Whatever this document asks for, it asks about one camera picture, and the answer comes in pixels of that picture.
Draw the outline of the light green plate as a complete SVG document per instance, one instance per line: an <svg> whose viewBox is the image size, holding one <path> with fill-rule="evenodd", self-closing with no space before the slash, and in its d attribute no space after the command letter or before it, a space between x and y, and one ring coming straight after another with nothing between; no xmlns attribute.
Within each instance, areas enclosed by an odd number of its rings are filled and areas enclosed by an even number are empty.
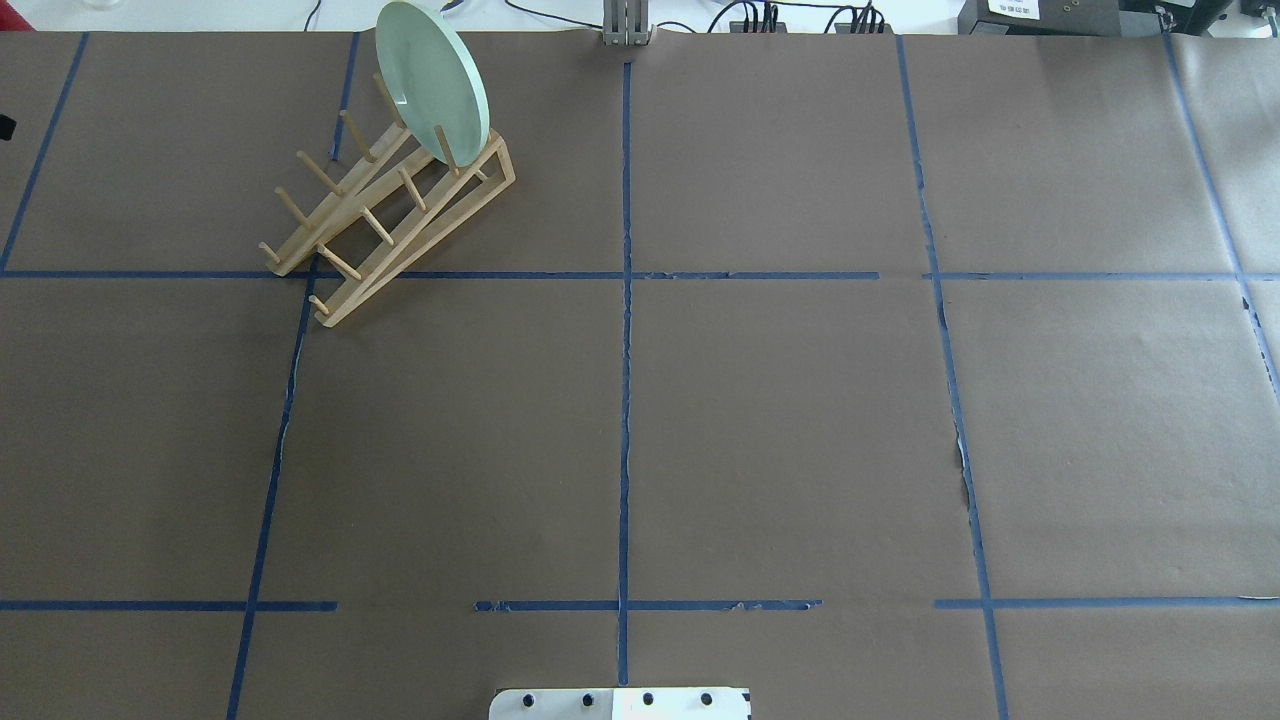
<svg viewBox="0 0 1280 720"><path fill-rule="evenodd" d="M422 3L389 1L375 24L378 67L413 137L440 159L479 159L492 128L486 88L460 33Z"/></svg>

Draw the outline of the wooden plate rack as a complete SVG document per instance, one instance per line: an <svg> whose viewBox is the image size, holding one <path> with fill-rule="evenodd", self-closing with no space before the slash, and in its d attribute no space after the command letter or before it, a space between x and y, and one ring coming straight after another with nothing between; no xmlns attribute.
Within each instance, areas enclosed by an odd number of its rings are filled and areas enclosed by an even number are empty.
<svg viewBox="0 0 1280 720"><path fill-rule="evenodd" d="M308 259L335 269L340 286L320 299L308 296L316 319L334 327L380 288L434 250L515 183L515 165L506 140L489 129L477 156L456 160L448 133L436 127L440 146L433 150L410 131L401 111L367 143L348 111L342 126L360 151L340 179L306 152L297 158L325 186L328 193L305 211L276 187L274 193L293 217L294 229L276 249L261 242L268 269L284 277Z"/></svg>

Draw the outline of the black power strip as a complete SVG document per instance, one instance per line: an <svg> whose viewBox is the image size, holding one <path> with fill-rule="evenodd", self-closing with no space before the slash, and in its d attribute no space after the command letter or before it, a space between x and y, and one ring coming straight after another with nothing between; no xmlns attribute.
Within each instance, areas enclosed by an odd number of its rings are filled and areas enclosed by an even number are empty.
<svg viewBox="0 0 1280 720"><path fill-rule="evenodd" d="M873 1L731 1L709 32L891 35L892 26Z"/></svg>

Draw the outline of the black computer box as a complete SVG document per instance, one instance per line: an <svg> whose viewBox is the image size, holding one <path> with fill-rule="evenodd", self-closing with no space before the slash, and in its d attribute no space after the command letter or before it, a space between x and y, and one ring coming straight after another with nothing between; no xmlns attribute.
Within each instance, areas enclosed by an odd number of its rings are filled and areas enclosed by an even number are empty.
<svg viewBox="0 0 1280 720"><path fill-rule="evenodd" d="M956 33L1119 37L1123 23L1117 1L965 1Z"/></svg>

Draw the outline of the aluminium frame post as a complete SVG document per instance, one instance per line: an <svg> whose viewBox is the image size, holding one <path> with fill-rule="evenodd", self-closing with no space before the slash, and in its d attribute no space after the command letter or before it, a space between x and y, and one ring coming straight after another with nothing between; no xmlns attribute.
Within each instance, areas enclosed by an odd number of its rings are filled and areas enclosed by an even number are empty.
<svg viewBox="0 0 1280 720"><path fill-rule="evenodd" d="M609 47L639 47L652 41L649 0L603 0L602 41Z"/></svg>

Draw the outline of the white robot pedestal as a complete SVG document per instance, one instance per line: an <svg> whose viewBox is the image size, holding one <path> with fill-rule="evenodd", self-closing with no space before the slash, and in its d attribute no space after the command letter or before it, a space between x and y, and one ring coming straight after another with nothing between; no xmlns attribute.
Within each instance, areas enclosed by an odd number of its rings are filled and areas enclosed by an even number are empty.
<svg viewBox="0 0 1280 720"><path fill-rule="evenodd" d="M750 691L733 687L504 689L489 719L751 719Z"/></svg>

